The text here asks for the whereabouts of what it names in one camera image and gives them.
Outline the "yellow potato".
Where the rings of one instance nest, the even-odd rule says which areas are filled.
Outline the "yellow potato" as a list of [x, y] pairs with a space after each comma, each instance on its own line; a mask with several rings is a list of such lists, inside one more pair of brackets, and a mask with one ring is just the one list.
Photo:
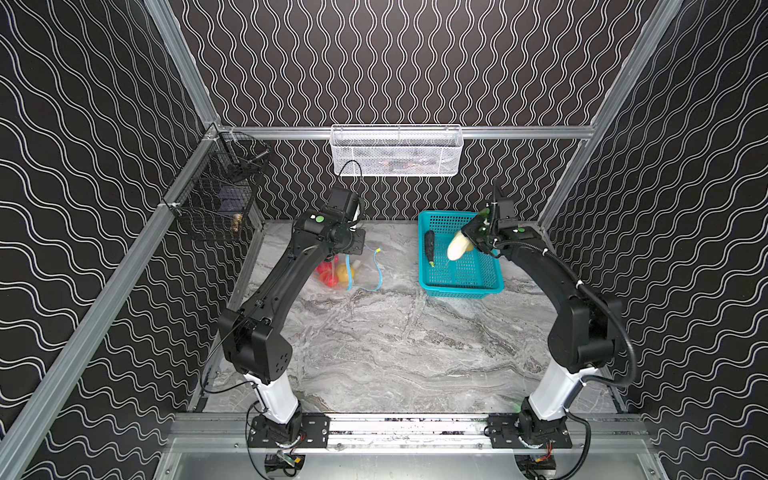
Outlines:
[[340, 284], [348, 285], [354, 279], [355, 269], [352, 265], [339, 263], [336, 267], [335, 273]]

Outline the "clear zip top bag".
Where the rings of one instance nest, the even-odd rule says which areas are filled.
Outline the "clear zip top bag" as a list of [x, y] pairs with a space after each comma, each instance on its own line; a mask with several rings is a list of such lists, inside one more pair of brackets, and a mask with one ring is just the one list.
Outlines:
[[381, 249], [365, 246], [359, 256], [339, 254], [315, 268], [313, 277], [328, 288], [377, 292], [384, 283]]

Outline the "red tomato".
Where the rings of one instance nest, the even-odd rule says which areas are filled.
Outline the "red tomato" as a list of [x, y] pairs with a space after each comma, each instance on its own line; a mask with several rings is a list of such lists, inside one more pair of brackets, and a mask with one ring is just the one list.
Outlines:
[[329, 288], [335, 288], [339, 283], [339, 277], [336, 273], [336, 264], [333, 261], [322, 262], [317, 268], [319, 280]]

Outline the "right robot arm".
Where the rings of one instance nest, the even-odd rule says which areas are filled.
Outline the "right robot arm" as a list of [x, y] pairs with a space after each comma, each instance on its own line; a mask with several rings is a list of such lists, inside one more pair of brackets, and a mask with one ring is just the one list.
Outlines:
[[531, 417], [564, 418], [586, 383], [624, 388], [634, 382], [637, 354], [621, 318], [621, 302], [590, 287], [537, 231], [521, 226], [512, 199], [494, 195], [461, 234], [477, 251], [520, 267], [555, 308], [547, 337], [551, 361], [527, 398]]

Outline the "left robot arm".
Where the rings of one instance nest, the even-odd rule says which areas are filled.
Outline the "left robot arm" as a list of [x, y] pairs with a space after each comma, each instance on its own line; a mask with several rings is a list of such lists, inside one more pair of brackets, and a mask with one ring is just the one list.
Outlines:
[[274, 424], [287, 425], [299, 412], [287, 374], [293, 348], [282, 336], [288, 313], [318, 266], [339, 254], [362, 253], [361, 211], [357, 193], [333, 187], [322, 207], [295, 219], [286, 249], [256, 291], [218, 319], [224, 358], [254, 384]]

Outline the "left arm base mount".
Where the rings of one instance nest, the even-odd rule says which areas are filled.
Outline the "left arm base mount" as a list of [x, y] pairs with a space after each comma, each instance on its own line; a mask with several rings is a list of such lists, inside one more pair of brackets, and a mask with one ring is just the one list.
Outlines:
[[325, 448], [328, 444], [331, 419], [321, 413], [297, 411], [286, 424], [277, 423], [265, 415], [250, 420], [246, 429], [250, 448]]

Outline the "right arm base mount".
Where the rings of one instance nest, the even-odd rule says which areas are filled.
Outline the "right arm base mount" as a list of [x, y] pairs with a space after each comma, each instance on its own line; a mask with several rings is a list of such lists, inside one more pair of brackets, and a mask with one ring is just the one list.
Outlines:
[[483, 434], [494, 449], [539, 449], [552, 447], [569, 449], [572, 440], [566, 418], [540, 420], [527, 412], [490, 414]]

